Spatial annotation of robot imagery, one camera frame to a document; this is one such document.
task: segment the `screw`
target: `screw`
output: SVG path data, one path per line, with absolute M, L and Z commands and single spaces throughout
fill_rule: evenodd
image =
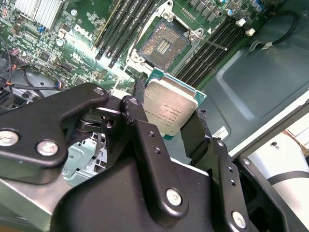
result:
M 77 10 L 75 9 L 71 10 L 71 15 L 75 17 L 77 15 Z
M 169 188 L 166 191 L 166 196 L 168 198 L 169 203 L 171 203 L 172 205 L 174 206 L 181 205 L 182 197 L 176 190 Z
M 218 144 L 219 146 L 224 146 L 224 143 L 222 143 L 222 141 L 218 140 Z
M 194 42 L 197 39 L 195 35 L 189 35 L 189 40 Z
M 37 151 L 42 156 L 52 156 L 58 152 L 58 145 L 52 141 L 42 141 L 37 145 Z
M 232 218 L 238 227 L 242 229 L 245 229 L 247 227 L 245 219 L 239 212 L 232 212 Z
M 99 95 L 104 95 L 104 92 L 101 88 L 95 88 L 95 89 L 93 89 L 93 91 L 95 91 Z
M 129 101 L 132 102 L 135 105 L 139 104 L 135 98 L 130 98 Z
M 245 164 L 250 165 L 250 161 L 247 158 L 243 158 L 243 161 L 245 161 Z
M 0 146 L 12 146 L 18 142 L 18 139 L 18 134 L 13 131 L 0 131 Z

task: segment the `white surface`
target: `white surface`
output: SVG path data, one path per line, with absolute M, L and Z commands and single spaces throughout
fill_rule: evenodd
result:
M 291 171 L 309 173 L 309 167 L 301 148 L 292 138 L 282 133 L 269 140 L 248 158 L 266 179 Z
M 309 230 L 309 178 L 289 179 L 273 187 Z
M 305 148 L 309 149 L 309 114 L 306 114 L 297 122 L 287 128 Z
M 281 119 L 286 117 L 294 109 L 305 104 L 308 99 L 309 99 L 309 91 L 304 93 L 302 96 L 300 96 L 298 99 L 296 99 L 292 104 L 290 104 L 288 107 L 286 107 L 284 110 L 282 110 L 279 114 L 274 116 L 268 123 L 266 123 L 260 129 L 258 129 L 251 136 L 249 136 L 245 141 L 243 141 L 241 144 L 236 146 L 233 150 L 229 151 L 229 155 L 234 156 L 235 154 L 240 152 L 245 146 L 247 146 L 249 143 L 254 141 L 258 136 L 263 134 L 265 131 L 267 131 L 269 128 L 271 128 L 273 125 L 275 125 L 278 121 L 280 121 Z

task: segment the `black cable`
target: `black cable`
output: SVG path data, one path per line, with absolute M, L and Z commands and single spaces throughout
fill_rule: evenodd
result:
M 94 153 L 94 157 L 98 157 L 100 154 L 100 150 L 102 149 L 102 137 L 100 133 L 96 133 L 98 139 L 97 139 L 97 145 L 96 145 L 96 150 Z
M 17 88 L 17 89 L 61 91 L 60 89 L 56 87 L 32 87 L 32 86 L 22 86 L 22 85 L 17 85 L 17 84 L 11 84 L 10 86 L 13 88 Z
M 10 82 L 11 78 L 12 78 L 12 60 L 11 60 L 10 50 L 9 50 L 9 47 L 8 47 L 5 39 L 1 35 L 0 35 L 0 39 L 3 41 L 3 44 L 5 46 L 5 50 L 8 53 L 8 60 L 9 60 L 9 78 L 8 78 L 8 82 Z
M 277 44 L 280 44 L 281 42 L 285 41 L 287 38 L 289 38 L 291 36 L 293 31 L 295 30 L 295 28 L 298 24 L 298 20 L 299 20 L 299 16 L 295 11 L 278 11 L 274 14 L 274 16 L 287 16 L 287 15 L 293 16 L 293 23 L 292 23 L 290 29 L 281 38 L 272 42 L 272 45 L 277 45 Z
M 42 65 L 42 64 L 39 64 L 39 63 L 26 63 L 26 64 L 20 64 L 16 67 L 16 69 L 14 69 L 13 73 L 17 70 L 17 69 L 20 69 L 20 68 L 23 68 L 23 67 L 27 67 L 27 66 L 40 66 L 46 70 L 48 70 L 54 77 L 55 79 L 58 81 L 58 83 L 61 85 L 61 81 L 60 79 L 57 77 L 57 75 L 54 73 L 53 70 L 51 70 L 50 68 Z
M 26 70 L 23 70 L 23 77 L 25 82 L 27 83 L 27 85 L 29 85 L 30 87 L 34 87 L 34 85 L 29 81 Z M 40 97 L 40 98 L 44 98 L 44 95 L 39 91 L 39 90 L 34 90 L 34 92 Z

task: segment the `gray metal panel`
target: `gray metal panel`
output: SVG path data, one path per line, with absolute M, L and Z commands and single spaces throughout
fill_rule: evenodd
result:
M 306 0 L 287 1 L 283 9 L 299 15 L 309 8 Z M 254 37 L 272 41 L 292 23 L 290 17 L 273 18 Z M 200 108 L 208 112 L 212 133 L 225 126 L 229 150 L 257 131 L 309 87 L 309 17 L 300 17 L 293 35 L 268 50 L 239 50 L 204 86 L 206 100 Z

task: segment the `cable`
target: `cable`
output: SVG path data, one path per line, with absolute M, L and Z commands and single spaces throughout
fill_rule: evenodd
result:
M 272 14 L 270 14 L 270 17 L 274 17 L 274 16 L 292 16 L 293 17 L 293 22 L 289 28 L 289 30 L 283 35 L 281 36 L 279 39 L 272 41 L 272 42 L 263 42 L 261 40 L 258 41 L 254 41 L 250 48 L 249 51 L 252 52 L 254 51 L 254 49 L 259 45 L 261 46 L 261 50 L 265 50 L 268 49 L 269 47 L 272 47 L 274 45 L 280 44 L 281 42 L 285 41 L 287 38 L 289 38 L 292 33 L 294 32 L 297 24 L 298 24 L 298 20 L 299 20 L 299 16 L 295 11 L 278 11 L 278 12 L 274 12 Z
M 29 81 L 26 70 L 23 70 L 23 77 L 25 82 L 27 83 L 27 85 L 29 85 L 30 87 L 34 87 L 34 85 Z M 40 98 L 44 98 L 44 95 L 39 91 L 39 90 L 34 90 L 34 92 L 40 97 Z
M 101 138 L 101 134 L 100 133 L 95 133 L 98 137 L 97 139 L 97 145 L 96 145 L 96 149 L 95 149 L 95 153 L 94 153 L 94 157 L 98 157 L 98 155 L 100 154 L 100 150 L 102 148 L 102 138 Z
M 58 86 L 59 86 L 58 88 L 59 88 L 59 89 L 62 88 L 62 83 L 61 83 L 60 79 L 57 77 L 57 75 L 54 73 L 54 71 L 52 71 L 50 68 L 48 68 L 48 67 L 46 67 L 46 66 L 44 66 L 44 65 L 42 65 L 42 64 L 39 64 L 39 63 L 26 63 L 26 64 L 20 64 L 20 65 L 18 65 L 18 66 L 16 67 L 16 69 L 14 69 L 13 73 L 14 73 L 17 69 L 20 69 L 20 68 L 23 68 L 23 67 L 27 67 L 27 66 L 40 66 L 40 67 L 42 67 L 42 68 L 48 70 L 48 71 L 55 77 L 55 79 L 57 80 Z
M 9 78 L 8 78 L 8 82 L 10 82 L 11 78 L 12 78 L 12 60 L 11 60 L 10 50 L 9 50 L 9 47 L 8 47 L 5 39 L 1 35 L 0 35 L 0 39 L 3 41 L 4 46 L 5 46 L 5 50 L 8 53 L 8 60 L 9 60 Z
M 290 29 L 287 31 L 287 33 L 285 33 L 281 38 L 271 42 L 272 45 L 280 44 L 281 42 L 283 42 L 287 38 L 289 38 L 291 36 L 291 34 L 293 33 L 293 31 L 295 30 L 297 24 L 298 24 L 299 17 L 298 17 L 298 14 L 295 11 L 279 11 L 279 12 L 276 12 L 274 14 L 274 16 L 286 16 L 286 15 L 293 16 L 293 23 L 292 23 Z
M 23 86 L 23 85 L 11 84 L 11 83 L 7 83 L 7 85 L 13 88 L 17 88 L 17 89 L 61 91 L 60 89 L 56 87 L 33 87 L 33 86 Z

